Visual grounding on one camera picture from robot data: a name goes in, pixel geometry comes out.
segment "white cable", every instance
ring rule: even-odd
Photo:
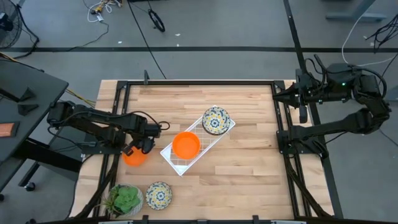
[[[346,63],[348,63],[348,62],[347,62],[346,58],[344,57],[344,46],[347,44],[347,41],[348,41],[348,39],[349,39],[351,33],[353,32],[355,26],[356,26],[357,23],[361,20],[361,18],[363,17],[363,15],[365,15],[365,13],[366,13],[366,11],[365,11],[365,12],[358,18],[358,20],[354,23],[353,28],[351,28],[351,30],[349,31],[349,33],[348,33],[348,35],[347,35],[346,40],[345,40],[344,43],[343,43],[343,46],[341,46],[341,56],[343,56],[343,60],[344,60]],[[393,58],[394,58],[394,57],[391,57],[391,58],[389,58],[389,59],[385,59],[385,60],[380,61],[380,62],[371,62],[371,63],[366,63],[366,64],[363,64],[363,65],[357,65],[357,66],[363,67],[363,66],[367,66],[367,65],[376,65],[376,64],[379,64],[379,63],[388,62],[388,61],[392,60]]]
[[[99,21],[99,19],[96,19],[96,20],[94,20],[94,21],[91,21],[91,20],[90,20],[90,13],[91,13],[91,9],[92,9],[92,8],[94,8],[95,6],[97,6],[97,5],[99,5],[99,4],[102,4],[104,1],[105,1],[105,0],[101,0],[99,3],[90,6],[90,8],[88,9],[88,12],[87,12],[87,21],[88,21],[88,22],[98,22],[98,21]],[[104,8],[106,9],[106,11],[107,11],[108,13],[112,13],[112,7],[111,7],[110,5],[115,5],[115,4],[116,4],[116,3],[113,3],[113,2],[108,1],[107,3],[105,3]]]

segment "gray floor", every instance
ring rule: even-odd
[[[353,23],[330,22],[324,16],[328,11],[350,10],[358,2],[290,1],[302,47],[341,47]],[[147,9],[145,2],[137,5]],[[279,0],[169,0],[153,2],[152,7],[165,22],[167,31],[164,34],[153,29],[148,16],[134,8],[151,46],[294,46],[284,5]],[[389,16],[382,22],[385,24],[397,9],[396,1],[385,0],[376,1],[370,11]],[[105,30],[102,24],[87,22],[87,10],[79,0],[26,0],[22,13],[28,26],[40,37],[39,47],[81,45]],[[114,8],[111,14],[105,12],[104,18],[109,24],[109,33],[90,47],[145,46],[127,6]],[[363,36],[372,34],[380,26],[358,24],[346,47],[370,47]],[[397,40],[386,46],[398,47]],[[29,36],[22,34],[15,47],[30,44]],[[155,52],[154,55],[168,78],[293,79],[294,70],[299,67],[295,53]],[[393,55],[346,54],[346,58],[351,63],[367,63]],[[325,65],[342,62],[338,53],[319,56]],[[68,81],[71,89],[93,100],[102,79],[141,79],[144,69],[152,79],[162,78],[148,52],[34,53],[21,61]],[[398,85],[397,63],[385,74],[389,88]],[[382,72],[385,66],[386,63],[370,68]],[[341,119],[358,108],[360,106],[353,101],[318,107],[323,123]],[[397,108],[392,110],[391,119],[382,130],[398,141]],[[40,124],[31,137],[49,142],[46,127],[45,123]],[[328,148],[345,218],[397,222],[398,148],[379,132],[367,136],[345,134],[331,142]],[[37,190],[25,192],[16,184],[28,165],[29,162],[24,164],[4,190],[6,201],[0,203],[0,223],[65,218],[75,182],[41,167],[32,178]]]

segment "white wire rack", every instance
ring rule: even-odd
[[[166,159],[166,161],[173,167],[173,169],[182,176],[194,163],[196,163],[201,156],[203,156],[211,147],[213,147],[225,134],[235,126],[235,122],[231,119],[231,124],[229,129],[222,135],[215,136],[208,134],[201,124],[202,117],[197,119],[187,130],[195,133],[200,140],[200,152],[193,159],[180,159],[178,158],[172,150],[172,143],[165,147],[160,154]]]

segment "orange cup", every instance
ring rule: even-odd
[[[178,158],[193,159],[200,150],[200,140],[192,132],[181,132],[174,137],[172,148]]]
[[[142,150],[133,147],[132,154],[130,156],[126,155],[124,152],[122,153],[122,158],[124,162],[129,166],[139,166],[144,163],[147,158],[147,154],[143,154]]]

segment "wooden table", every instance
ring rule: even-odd
[[[111,111],[116,83],[117,80],[101,82],[96,109]],[[291,83],[292,80],[285,81],[287,86]],[[228,111],[236,125],[180,177],[159,152],[213,105]],[[172,187],[173,199],[161,211],[144,203],[131,219],[140,220],[143,215],[149,215],[151,220],[250,220],[253,215],[265,220],[293,219],[284,161],[275,136],[277,121],[269,85],[133,86],[127,112],[133,110],[145,111],[157,121],[168,121],[171,127],[155,140],[156,147],[143,165],[129,167],[120,161],[116,183],[138,186],[145,194],[151,183],[163,181]],[[293,123],[298,124],[298,110],[291,108],[290,112]],[[71,216],[82,210],[96,190],[102,158],[95,155],[81,168]],[[300,158],[307,189],[325,211],[333,214],[319,157],[302,154]],[[297,198],[303,215],[298,190]]]

